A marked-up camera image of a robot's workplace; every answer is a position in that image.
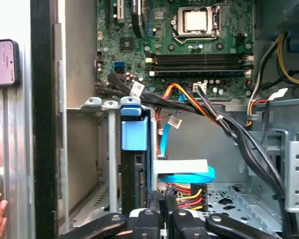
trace white sticker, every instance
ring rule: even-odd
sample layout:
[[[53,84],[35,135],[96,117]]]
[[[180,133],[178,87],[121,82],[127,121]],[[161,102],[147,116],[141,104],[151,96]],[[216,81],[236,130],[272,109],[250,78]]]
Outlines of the white sticker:
[[[173,126],[174,128],[179,129],[181,122],[181,119],[178,119],[175,116],[170,116],[167,123]]]
[[[134,81],[134,84],[132,86],[130,96],[136,96],[140,97],[143,90],[144,90],[145,85],[142,85],[141,83]]]
[[[272,101],[275,98],[280,98],[283,97],[285,95],[285,93],[287,92],[288,88],[282,88],[280,90],[278,90],[277,92],[273,93],[269,98],[268,101]]]

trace black handle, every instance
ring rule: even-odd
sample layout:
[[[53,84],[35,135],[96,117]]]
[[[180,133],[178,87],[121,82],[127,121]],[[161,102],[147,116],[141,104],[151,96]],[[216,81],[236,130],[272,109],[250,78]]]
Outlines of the black handle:
[[[126,225],[123,215],[110,213],[61,235],[60,239],[103,239],[125,230]]]
[[[208,216],[206,218],[206,229],[230,239],[278,239],[278,237],[222,214]]]

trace chip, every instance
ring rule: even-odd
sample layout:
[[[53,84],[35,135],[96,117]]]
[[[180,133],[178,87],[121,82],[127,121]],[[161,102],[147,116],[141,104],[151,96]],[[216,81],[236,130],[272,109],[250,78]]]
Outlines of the chip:
[[[133,51],[133,38],[131,37],[121,37],[120,38],[120,50],[122,52],[131,52]]]

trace cable label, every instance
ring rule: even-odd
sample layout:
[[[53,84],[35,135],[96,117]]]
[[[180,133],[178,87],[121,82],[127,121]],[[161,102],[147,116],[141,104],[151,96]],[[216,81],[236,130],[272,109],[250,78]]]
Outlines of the cable label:
[[[135,96],[135,97],[140,97],[143,90],[144,90],[145,85],[142,85],[141,83],[134,81],[130,96]]]
[[[179,129],[181,122],[181,119],[178,119],[175,116],[170,116],[167,123],[173,126],[174,128]]]

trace cable tie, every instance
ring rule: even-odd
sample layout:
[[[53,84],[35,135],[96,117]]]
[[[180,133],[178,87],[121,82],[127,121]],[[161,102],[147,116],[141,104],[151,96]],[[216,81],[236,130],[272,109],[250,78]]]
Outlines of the cable tie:
[[[218,115],[217,118],[215,119],[216,121],[219,121],[221,119],[223,119],[224,117],[222,115]]]
[[[274,200],[281,200],[281,201],[284,201],[286,199],[285,196],[278,196],[278,195],[273,195],[273,199]]]

